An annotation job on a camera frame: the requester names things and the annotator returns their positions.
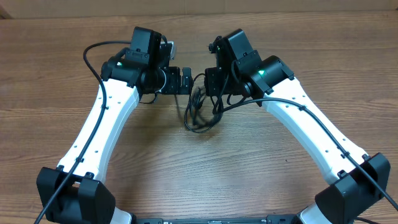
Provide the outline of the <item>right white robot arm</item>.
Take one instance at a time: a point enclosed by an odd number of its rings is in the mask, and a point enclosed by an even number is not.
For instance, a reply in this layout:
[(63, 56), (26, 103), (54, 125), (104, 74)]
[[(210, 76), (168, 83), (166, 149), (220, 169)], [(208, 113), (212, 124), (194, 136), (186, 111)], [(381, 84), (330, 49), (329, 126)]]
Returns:
[(209, 45), (216, 66), (205, 70), (208, 96), (241, 95), (239, 106), (255, 103), (277, 118), (308, 152), (327, 188), (294, 223), (353, 223), (387, 198), (391, 165), (350, 141), (313, 103), (294, 72), (277, 56), (261, 58), (243, 30)]

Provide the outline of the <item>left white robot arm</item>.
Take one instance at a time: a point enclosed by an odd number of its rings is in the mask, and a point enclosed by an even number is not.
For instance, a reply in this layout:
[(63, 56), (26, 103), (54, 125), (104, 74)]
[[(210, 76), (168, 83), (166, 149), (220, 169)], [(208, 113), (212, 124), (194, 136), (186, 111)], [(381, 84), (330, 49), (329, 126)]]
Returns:
[(75, 142), (56, 168), (40, 170), (36, 184), (43, 205), (39, 218), (54, 223), (135, 223), (116, 206), (106, 174), (119, 135), (144, 95), (187, 95), (188, 68), (170, 65), (176, 46), (159, 32), (136, 27), (131, 40), (95, 72), (99, 88)]

